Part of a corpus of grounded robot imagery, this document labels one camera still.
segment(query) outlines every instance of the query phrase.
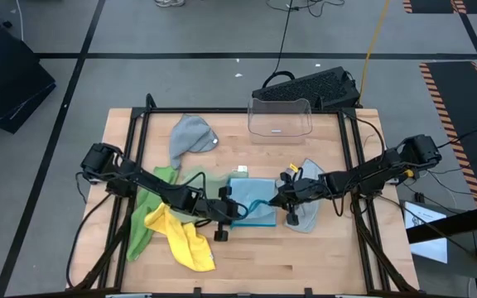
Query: transparent container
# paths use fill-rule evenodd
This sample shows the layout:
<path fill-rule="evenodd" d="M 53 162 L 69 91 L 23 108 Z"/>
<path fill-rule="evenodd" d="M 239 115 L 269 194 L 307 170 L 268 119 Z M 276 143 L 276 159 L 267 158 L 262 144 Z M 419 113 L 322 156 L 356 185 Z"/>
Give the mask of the transparent container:
<path fill-rule="evenodd" d="M 248 130 L 257 144 L 299 144 L 312 132 L 311 104 L 295 101 L 262 101 L 248 104 Z"/>

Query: yellow cable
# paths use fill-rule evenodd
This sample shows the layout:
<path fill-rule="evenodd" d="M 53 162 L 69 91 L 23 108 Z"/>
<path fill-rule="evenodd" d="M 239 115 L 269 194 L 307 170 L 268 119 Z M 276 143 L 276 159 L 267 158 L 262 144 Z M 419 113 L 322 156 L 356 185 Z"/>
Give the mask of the yellow cable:
<path fill-rule="evenodd" d="M 386 0 L 386 2 L 384 3 L 384 7 L 382 8 L 382 12 L 380 13 L 380 18 L 378 19 L 377 27 L 374 29 L 373 39 L 371 40 L 371 44 L 369 45 L 368 53 L 365 56 L 364 72 L 362 73 L 362 82 L 360 83 L 360 97 L 358 98 L 358 103 L 361 102 L 361 99 L 364 96 L 365 79 L 368 72 L 369 57 L 371 56 L 371 53 L 373 52 L 374 44 L 377 42 L 378 34 L 380 33 L 380 28 L 382 27 L 382 23 L 384 21 L 384 18 L 386 17 L 386 14 L 388 13 L 388 7 L 389 7 L 389 0 Z"/>

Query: yellow cloth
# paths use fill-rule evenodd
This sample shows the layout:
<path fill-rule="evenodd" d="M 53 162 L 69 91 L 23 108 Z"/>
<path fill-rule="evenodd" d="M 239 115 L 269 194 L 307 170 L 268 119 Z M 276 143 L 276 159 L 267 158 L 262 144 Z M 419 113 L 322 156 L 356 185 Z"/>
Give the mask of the yellow cloth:
<path fill-rule="evenodd" d="M 170 213 L 171 207 L 161 203 L 145 217 L 145 227 L 166 235 L 174 258 L 182 265 L 197 272 L 214 270 L 213 255 L 207 239 L 196 234 L 193 223 L 181 224 Z"/>

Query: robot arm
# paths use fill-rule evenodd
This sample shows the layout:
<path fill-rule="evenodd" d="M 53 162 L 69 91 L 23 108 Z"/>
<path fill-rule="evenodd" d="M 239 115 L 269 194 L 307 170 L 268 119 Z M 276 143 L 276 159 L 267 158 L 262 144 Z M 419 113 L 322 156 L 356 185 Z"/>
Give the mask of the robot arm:
<path fill-rule="evenodd" d="M 294 211 L 297 205 L 316 199 L 337 199 L 348 192 L 363 196 L 379 195 L 388 180 L 403 182 L 418 171 L 436 166 L 441 154 L 431 137 L 417 135 L 404 139 L 398 146 L 387 149 L 382 155 L 366 161 L 348 171 L 332 171 L 318 175 L 318 179 L 294 180 L 287 173 L 281 173 L 285 185 L 277 190 L 270 200 L 271 206 L 281 207 L 289 214 L 287 222 L 298 224 Z"/>
<path fill-rule="evenodd" d="M 90 182 L 108 182 L 107 191 L 123 196 L 127 185 L 132 183 L 159 196 L 171 209 L 195 217 L 227 222 L 245 217 L 239 213 L 239 206 L 229 199 L 230 188 L 220 190 L 221 199 L 207 199 L 205 190 L 188 185 L 171 185 L 143 170 L 130 161 L 117 147 L 95 143 L 82 163 L 83 177 Z"/>

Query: teal towel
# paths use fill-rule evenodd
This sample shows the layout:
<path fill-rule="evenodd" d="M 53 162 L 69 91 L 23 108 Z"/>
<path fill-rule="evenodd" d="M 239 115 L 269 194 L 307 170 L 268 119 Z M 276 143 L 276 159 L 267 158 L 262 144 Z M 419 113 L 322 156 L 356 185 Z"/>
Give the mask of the teal towel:
<path fill-rule="evenodd" d="M 268 202 L 275 196 L 274 179 L 231 179 L 231 195 L 229 198 L 248 207 L 248 217 L 242 220 L 235 220 L 231 223 L 233 227 L 275 227 L 276 211 L 272 206 L 260 204 Z"/>

